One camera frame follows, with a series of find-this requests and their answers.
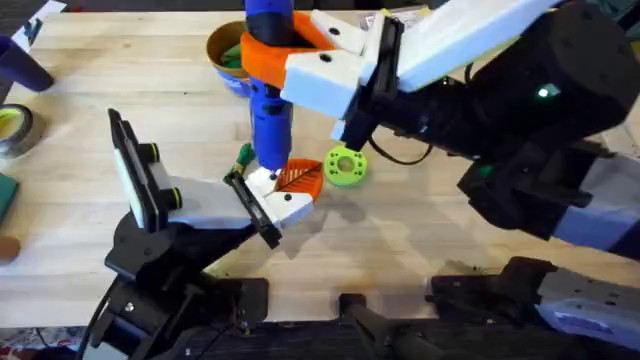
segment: green gear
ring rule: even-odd
[[[358,151],[336,146],[324,158],[324,175],[336,186],[352,186],[364,179],[367,158]]]

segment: green block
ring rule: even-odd
[[[17,190],[17,181],[8,176],[0,175],[0,222],[7,214],[7,210],[9,209],[9,206],[11,206],[13,196],[16,194]]]

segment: small green part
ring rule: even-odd
[[[482,165],[478,168],[477,174],[480,177],[487,177],[493,171],[493,165]]]
[[[364,179],[367,165],[367,158],[363,153],[339,145],[325,156],[324,175],[336,186],[352,186]]]
[[[233,59],[223,62],[222,66],[229,69],[240,69],[242,67],[242,62],[240,61],[240,59]]]
[[[238,153],[238,157],[236,158],[236,162],[231,167],[231,170],[229,170],[229,174],[234,171],[237,171],[240,173],[240,175],[243,175],[244,170],[255,159],[256,159],[256,152],[253,151],[253,147],[251,146],[251,143],[246,143],[242,145],[242,147],[240,148],[240,152]]]
[[[236,44],[220,56],[220,63],[228,68],[241,68],[240,44]]]

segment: green object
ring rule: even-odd
[[[352,186],[367,174],[367,158],[358,151],[336,146],[324,158],[324,175],[336,186]]]
[[[493,165],[482,165],[478,168],[477,171],[480,177],[487,177],[493,171]]]
[[[18,190],[17,181],[8,176],[0,175],[0,221],[7,214],[16,190]]]
[[[240,175],[244,174],[244,170],[251,164],[253,160],[256,158],[256,152],[253,151],[253,147],[251,147],[251,143],[246,143],[242,145],[240,148],[240,152],[238,153],[238,157],[236,158],[235,164],[229,170],[229,173],[237,171]]]
[[[236,44],[220,56],[220,63],[224,67],[238,69],[242,67],[240,59],[240,44]]]
[[[242,61],[240,59],[234,59],[222,63],[222,66],[230,69],[240,69],[242,67]]]

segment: tape roll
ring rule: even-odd
[[[15,158],[33,148],[44,132],[44,122],[22,105],[0,105],[0,157]]]
[[[324,175],[337,186],[351,186],[359,183],[367,174],[367,158],[358,151],[336,146],[324,159]]]

